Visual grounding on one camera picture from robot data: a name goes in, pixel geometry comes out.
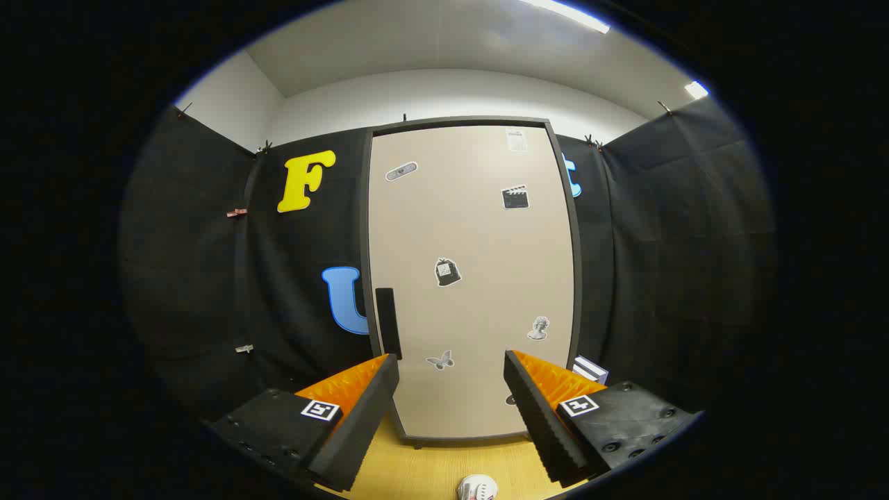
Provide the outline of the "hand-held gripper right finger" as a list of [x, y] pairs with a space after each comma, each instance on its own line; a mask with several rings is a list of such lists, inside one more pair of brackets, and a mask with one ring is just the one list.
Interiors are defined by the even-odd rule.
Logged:
[[503, 378], [547, 477], [563, 487], [621, 474], [702, 418], [641, 384], [605, 386], [515, 349]]

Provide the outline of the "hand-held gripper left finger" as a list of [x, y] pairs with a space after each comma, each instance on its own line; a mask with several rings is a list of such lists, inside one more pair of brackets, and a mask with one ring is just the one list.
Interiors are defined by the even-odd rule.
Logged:
[[299, 487], [351, 490], [399, 382], [397, 356], [298, 392], [269, 388], [208, 424], [242, 456]]

